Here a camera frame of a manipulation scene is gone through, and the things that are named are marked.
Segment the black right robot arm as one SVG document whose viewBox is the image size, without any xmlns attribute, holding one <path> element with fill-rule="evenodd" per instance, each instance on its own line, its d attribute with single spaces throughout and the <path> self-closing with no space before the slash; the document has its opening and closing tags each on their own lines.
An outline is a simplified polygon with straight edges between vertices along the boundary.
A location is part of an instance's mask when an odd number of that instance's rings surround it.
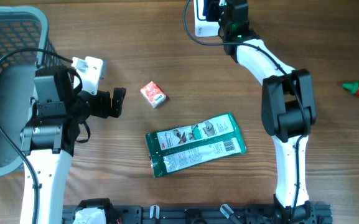
<svg viewBox="0 0 359 224">
<path fill-rule="evenodd" d="M 262 84 L 261 119 L 276 150 L 274 203 L 281 223 L 304 222 L 312 216 L 305 186 L 305 149 L 316 120 L 311 74 L 282 63 L 267 49 L 249 27 L 247 1 L 204 0 L 198 6 L 202 19 L 219 25 L 225 53 Z"/>
</svg>

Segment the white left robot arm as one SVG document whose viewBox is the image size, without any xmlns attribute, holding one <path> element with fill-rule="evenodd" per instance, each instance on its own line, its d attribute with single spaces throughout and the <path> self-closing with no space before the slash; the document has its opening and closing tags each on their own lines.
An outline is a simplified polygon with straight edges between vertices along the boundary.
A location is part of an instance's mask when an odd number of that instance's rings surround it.
<svg viewBox="0 0 359 224">
<path fill-rule="evenodd" d="M 92 93 L 82 82 L 72 85 L 72 75 L 77 76 L 77 71 L 64 65 L 35 73 L 38 99 L 21 131 L 21 150 L 32 166 L 25 169 L 21 223 L 61 223 L 65 184 L 80 125 L 89 116 L 121 115 L 125 88 Z"/>
</svg>

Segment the green white sachet packet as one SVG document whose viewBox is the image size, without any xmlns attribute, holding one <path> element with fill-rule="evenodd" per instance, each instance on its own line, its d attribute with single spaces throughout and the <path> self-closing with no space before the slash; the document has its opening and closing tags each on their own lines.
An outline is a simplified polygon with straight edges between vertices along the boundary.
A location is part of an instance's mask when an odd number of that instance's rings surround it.
<svg viewBox="0 0 359 224">
<path fill-rule="evenodd" d="M 155 178 L 246 152 L 240 128 L 231 113 L 191 126 L 148 133 L 145 138 Z"/>
</svg>

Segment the small orange white box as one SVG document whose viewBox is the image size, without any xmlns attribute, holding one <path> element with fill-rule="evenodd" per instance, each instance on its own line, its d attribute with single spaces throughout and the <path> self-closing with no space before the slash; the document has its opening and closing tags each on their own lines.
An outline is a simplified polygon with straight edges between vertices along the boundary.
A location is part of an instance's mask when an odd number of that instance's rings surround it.
<svg viewBox="0 0 359 224">
<path fill-rule="evenodd" d="M 140 89 L 140 92 L 153 108 L 161 105 L 167 98 L 166 94 L 154 82 L 149 82 Z"/>
</svg>

